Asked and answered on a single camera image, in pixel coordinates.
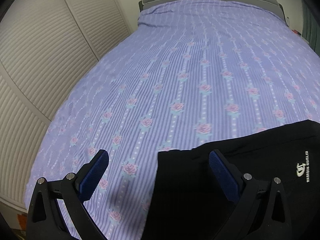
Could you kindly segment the black pants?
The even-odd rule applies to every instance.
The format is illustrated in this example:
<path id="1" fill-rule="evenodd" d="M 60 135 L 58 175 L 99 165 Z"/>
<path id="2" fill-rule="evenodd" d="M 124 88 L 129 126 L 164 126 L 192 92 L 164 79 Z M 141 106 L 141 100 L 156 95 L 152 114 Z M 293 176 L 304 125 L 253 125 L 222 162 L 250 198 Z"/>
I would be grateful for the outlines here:
<path id="1" fill-rule="evenodd" d="M 143 239 L 319 239 L 319 123 L 158 154 Z"/>

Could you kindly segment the purple floral bed sheet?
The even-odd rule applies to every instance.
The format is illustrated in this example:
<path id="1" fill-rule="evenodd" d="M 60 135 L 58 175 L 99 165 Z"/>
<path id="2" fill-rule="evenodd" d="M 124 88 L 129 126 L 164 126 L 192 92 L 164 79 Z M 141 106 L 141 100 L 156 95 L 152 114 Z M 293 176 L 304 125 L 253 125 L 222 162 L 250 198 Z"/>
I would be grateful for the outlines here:
<path id="1" fill-rule="evenodd" d="M 89 213 L 108 239 L 139 239 L 159 151 L 319 121 L 319 56 L 274 13 L 218 0 L 143 10 L 138 29 L 72 89 L 26 185 L 110 156 Z"/>

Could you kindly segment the white louvered wardrobe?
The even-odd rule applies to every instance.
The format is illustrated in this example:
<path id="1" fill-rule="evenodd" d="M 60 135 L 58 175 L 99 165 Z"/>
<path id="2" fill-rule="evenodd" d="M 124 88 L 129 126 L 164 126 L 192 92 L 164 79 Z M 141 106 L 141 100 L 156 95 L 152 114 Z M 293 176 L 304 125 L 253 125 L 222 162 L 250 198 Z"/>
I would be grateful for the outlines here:
<path id="1" fill-rule="evenodd" d="M 117 0 L 15 0 L 1 20 L 1 202 L 25 210 L 25 188 L 57 109 L 129 36 Z"/>

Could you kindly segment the green curtain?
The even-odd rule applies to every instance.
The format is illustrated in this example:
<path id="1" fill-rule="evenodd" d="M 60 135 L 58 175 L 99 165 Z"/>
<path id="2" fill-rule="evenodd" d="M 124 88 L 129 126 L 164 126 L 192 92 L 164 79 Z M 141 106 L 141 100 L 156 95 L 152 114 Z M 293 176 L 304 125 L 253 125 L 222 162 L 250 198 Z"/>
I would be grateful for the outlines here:
<path id="1" fill-rule="evenodd" d="M 305 38 L 311 49 L 319 55 L 319 23 L 316 21 L 311 10 L 305 2 L 303 5 L 303 32 L 302 37 Z"/>

